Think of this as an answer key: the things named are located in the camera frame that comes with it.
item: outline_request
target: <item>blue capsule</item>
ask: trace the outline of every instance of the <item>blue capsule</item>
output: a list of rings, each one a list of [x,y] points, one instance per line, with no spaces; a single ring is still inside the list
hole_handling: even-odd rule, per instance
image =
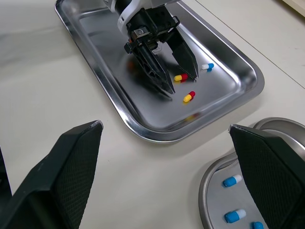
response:
[[[214,68],[214,64],[213,63],[209,63],[209,64],[203,64],[201,66],[201,69],[206,70],[206,69],[212,69]]]
[[[238,220],[244,218],[246,215],[247,214],[246,214],[245,210],[239,209],[239,210],[232,211],[232,212],[225,214],[224,218],[227,223],[235,223]]]
[[[253,229],[264,229],[264,226],[261,222],[254,222]]]
[[[238,182],[240,182],[243,179],[241,175],[235,175],[233,177],[229,177],[226,180],[224,180],[223,184],[226,187],[231,187],[233,185],[236,185]]]

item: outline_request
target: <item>metal tray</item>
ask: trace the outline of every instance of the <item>metal tray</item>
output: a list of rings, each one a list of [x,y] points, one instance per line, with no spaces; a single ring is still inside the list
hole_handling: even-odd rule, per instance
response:
[[[305,160],[305,126],[285,118],[267,118],[254,128],[282,137]],[[242,174],[236,153],[215,161],[204,174],[199,188],[199,212],[204,229],[250,229],[251,223],[260,221],[268,229],[257,209],[244,181],[230,188],[222,182],[236,174]],[[233,224],[227,224],[224,215],[236,209],[245,209],[247,216]]]
[[[184,3],[166,6],[181,24],[178,30],[194,52],[198,66],[213,62],[211,72],[199,71],[196,82],[174,84],[176,93],[158,90],[147,80],[123,46],[118,15],[102,0],[58,0],[56,12],[79,47],[124,123],[136,135],[154,142],[185,138],[256,97],[264,87],[259,68]],[[173,77],[181,74],[167,44],[156,50]],[[188,104],[183,98],[195,91]]]

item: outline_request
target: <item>capsule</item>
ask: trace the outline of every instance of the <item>capsule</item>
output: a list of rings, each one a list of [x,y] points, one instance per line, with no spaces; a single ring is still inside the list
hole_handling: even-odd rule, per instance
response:
[[[261,222],[254,222],[253,229],[264,229],[264,226]]]
[[[188,75],[183,73],[181,75],[177,75],[174,77],[174,80],[175,81],[181,81],[181,80],[186,80],[188,78]]]
[[[201,66],[201,69],[203,69],[203,70],[212,69],[212,68],[214,68],[214,64],[213,63],[203,64]]]
[[[186,97],[184,97],[183,101],[187,103],[188,101],[193,99],[195,97],[195,95],[196,95],[196,93],[191,91],[190,93],[188,93],[188,95]]]
[[[229,177],[226,180],[224,180],[223,184],[226,187],[231,187],[233,185],[236,185],[238,182],[240,182],[242,180],[242,176],[241,175],[235,175],[233,177]]]
[[[246,216],[246,211],[239,209],[225,214],[224,218],[227,223],[235,223]]]

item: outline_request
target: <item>white table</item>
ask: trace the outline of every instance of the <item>white table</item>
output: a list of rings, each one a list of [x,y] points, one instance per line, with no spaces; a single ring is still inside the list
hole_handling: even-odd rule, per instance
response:
[[[305,17],[280,0],[198,0],[305,87]]]
[[[104,131],[80,228],[202,229],[199,183],[232,149],[229,125],[270,116],[305,124],[304,88],[198,3],[185,2],[260,67],[261,95],[179,143],[156,145],[124,126],[64,28],[11,34],[5,47],[18,58],[0,69],[0,144],[13,192],[63,132],[100,119]],[[23,54],[8,48],[12,40]]]

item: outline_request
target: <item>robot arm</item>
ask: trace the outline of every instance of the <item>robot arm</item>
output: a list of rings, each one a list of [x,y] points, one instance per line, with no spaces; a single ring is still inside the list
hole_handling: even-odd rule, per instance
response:
[[[180,21],[172,17],[166,3],[177,0],[104,0],[112,12],[119,14],[118,28],[128,35],[124,48],[133,54],[147,76],[160,88],[175,92],[162,59],[153,54],[158,42],[167,43],[182,70],[193,79],[198,77],[196,58],[177,30]]]

